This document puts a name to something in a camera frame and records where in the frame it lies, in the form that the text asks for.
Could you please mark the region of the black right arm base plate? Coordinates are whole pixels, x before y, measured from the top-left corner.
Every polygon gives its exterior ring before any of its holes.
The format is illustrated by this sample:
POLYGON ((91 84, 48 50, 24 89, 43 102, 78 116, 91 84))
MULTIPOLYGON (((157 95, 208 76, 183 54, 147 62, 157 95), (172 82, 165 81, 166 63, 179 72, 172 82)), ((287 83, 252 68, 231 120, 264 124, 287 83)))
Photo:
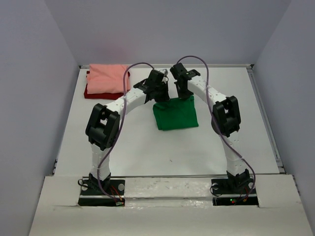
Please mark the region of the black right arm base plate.
POLYGON ((227 178, 216 178, 211 180, 210 193, 213 196, 212 203, 215 207, 220 206, 258 206, 256 189, 250 194, 253 180, 238 190, 231 190, 227 178))

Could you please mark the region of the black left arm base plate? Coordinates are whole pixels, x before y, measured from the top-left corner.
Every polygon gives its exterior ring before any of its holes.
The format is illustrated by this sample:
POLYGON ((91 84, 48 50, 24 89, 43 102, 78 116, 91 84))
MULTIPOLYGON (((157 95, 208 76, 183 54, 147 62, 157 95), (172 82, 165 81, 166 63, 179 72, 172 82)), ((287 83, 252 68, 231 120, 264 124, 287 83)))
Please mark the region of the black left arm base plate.
POLYGON ((80 194, 78 205, 82 207, 123 207, 125 205, 125 180, 114 178, 110 181, 106 194, 100 190, 98 184, 87 178, 78 180, 80 194))

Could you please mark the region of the green t-shirt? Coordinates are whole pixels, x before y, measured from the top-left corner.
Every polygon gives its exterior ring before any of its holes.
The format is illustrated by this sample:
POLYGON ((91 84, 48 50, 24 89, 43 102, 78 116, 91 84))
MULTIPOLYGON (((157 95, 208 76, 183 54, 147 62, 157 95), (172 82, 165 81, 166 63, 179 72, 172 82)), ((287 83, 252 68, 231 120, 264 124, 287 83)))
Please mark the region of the green t-shirt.
POLYGON ((172 98, 153 105, 158 130, 170 131, 198 127, 194 96, 188 99, 172 98))

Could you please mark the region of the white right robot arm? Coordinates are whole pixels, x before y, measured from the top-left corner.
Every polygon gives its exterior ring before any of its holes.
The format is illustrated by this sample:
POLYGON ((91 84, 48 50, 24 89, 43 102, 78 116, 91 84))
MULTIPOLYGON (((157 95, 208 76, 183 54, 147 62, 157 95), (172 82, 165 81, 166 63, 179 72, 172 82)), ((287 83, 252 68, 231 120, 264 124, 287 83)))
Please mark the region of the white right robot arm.
POLYGON ((197 95, 208 105, 212 128, 221 138, 226 157, 225 188, 235 194, 244 189, 251 193, 255 183, 255 177, 250 177, 253 168, 238 151, 241 116, 237 98, 220 93, 209 85, 208 77, 204 80, 198 71, 188 71, 182 63, 172 66, 170 72, 180 98, 197 95))

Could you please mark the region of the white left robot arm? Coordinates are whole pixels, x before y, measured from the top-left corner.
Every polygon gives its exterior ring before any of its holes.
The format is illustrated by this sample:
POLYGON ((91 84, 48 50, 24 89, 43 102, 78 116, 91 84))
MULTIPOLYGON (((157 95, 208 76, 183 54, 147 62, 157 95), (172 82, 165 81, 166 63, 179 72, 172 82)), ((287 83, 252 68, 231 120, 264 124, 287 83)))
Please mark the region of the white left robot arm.
POLYGON ((92 148, 92 168, 88 186, 105 194, 110 186, 109 155, 122 130, 125 116, 133 109, 154 100, 168 101, 167 69, 151 70, 148 78, 136 83, 125 95, 107 104, 96 104, 90 115, 86 135, 92 148))

